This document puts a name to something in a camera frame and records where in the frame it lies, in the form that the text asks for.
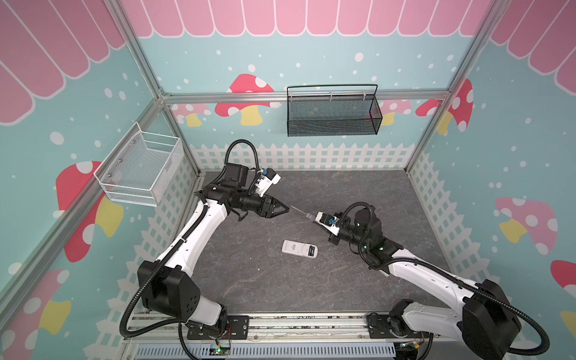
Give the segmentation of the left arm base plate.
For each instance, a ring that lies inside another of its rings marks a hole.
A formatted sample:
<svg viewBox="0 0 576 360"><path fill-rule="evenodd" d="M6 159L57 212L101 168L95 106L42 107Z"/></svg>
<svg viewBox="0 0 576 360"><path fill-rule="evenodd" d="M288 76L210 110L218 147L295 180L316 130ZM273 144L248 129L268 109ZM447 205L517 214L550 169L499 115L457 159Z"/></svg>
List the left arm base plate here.
<svg viewBox="0 0 576 360"><path fill-rule="evenodd" d="M246 340L250 317L242 315L229 315L226 319L219 319L215 325L191 325L187 327L188 340Z"/></svg>

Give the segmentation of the white remote control back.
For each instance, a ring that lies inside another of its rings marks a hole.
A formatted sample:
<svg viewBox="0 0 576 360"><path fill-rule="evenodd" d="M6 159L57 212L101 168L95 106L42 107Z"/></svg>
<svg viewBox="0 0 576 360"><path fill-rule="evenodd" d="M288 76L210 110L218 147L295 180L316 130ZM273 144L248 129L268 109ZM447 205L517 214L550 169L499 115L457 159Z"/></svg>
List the white remote control back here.
<svg viewBox="0 0 576 360"><path fill-rule="evenodd" d="M318 255L318 248L316 245L291 240L283 241L281 251L284 254L291 254L310 259L315 259Z"/></svg>

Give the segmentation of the clear handle screwdriver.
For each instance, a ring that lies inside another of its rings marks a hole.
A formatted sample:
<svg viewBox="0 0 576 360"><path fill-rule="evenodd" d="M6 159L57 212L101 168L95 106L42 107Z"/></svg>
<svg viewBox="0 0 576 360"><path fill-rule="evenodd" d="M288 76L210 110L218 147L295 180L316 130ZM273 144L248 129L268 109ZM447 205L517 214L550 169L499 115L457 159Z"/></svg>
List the clear handle screwdriver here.
<svg viewBox="0 0 576 360"><path fill-rule="evenodd" d="M308 220L310 220L310 221L318 222L319 219L321 219L321 214L318 213L318 212L315 213L315 214L313 214L313 213L310 213L310 212L303 211L303 210L301 210L301 209L299 209L299 208L296 208L295 206L292 206L292 209L295 210L295 211L297 211L297 212L299 212L300 214L304 215L304 216L305 216Z"/></svg>

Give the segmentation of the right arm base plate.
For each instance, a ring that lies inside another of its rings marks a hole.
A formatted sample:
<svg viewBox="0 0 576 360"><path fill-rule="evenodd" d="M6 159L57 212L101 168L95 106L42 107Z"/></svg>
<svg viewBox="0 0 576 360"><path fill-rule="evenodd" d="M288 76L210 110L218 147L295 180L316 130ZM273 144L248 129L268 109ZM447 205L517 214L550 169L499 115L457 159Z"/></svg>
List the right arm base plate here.
<svg viewBox="0 0 576 360"><path fill-rule="evenodd" d="M398 316L388 313L369 313L366 316L367 330L371 339L408 339L423 341L427 333L413 331Z"/></svg>

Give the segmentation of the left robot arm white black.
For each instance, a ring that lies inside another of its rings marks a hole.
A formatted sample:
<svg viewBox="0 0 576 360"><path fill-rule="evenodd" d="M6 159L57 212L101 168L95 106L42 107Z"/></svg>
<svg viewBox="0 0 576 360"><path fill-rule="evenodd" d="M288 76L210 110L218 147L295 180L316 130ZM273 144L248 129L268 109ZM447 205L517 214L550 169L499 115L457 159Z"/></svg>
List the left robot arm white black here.
<svg viewBox="0 0 576 360"><path fill-rule="evenodd" d="M240 219L250 212L261 218L275 218L289 212L287 205L267 193L281 180L275 170L259 169L251 185L246 184L247 176L246 166L226 165L223 175L199 192L196 209L168 249L156 261L140 265L137 299L145 309L187 324L225 324L225 307L201 295L192 279L201 253L230 214Z"/></svg>

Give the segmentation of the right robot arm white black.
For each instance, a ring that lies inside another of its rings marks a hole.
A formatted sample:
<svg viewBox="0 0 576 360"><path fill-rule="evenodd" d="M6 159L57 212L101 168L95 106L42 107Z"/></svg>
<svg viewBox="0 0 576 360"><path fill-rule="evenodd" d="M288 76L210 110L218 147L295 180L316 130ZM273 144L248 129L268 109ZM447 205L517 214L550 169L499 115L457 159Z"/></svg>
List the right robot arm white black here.
<svg viewBox="0 0 576 360"><path fill-rule="evenodd" d="M349 217L318 214L315 221L337 245L355 245L361 258L383 275L409 281L447 307L430 307L405 299L390 311L400 332L431 332L463 341L481 359L503 359L521 330L518 316L499 284L458 277L418 258L382 233L382 224L369 209Z"/></svg>

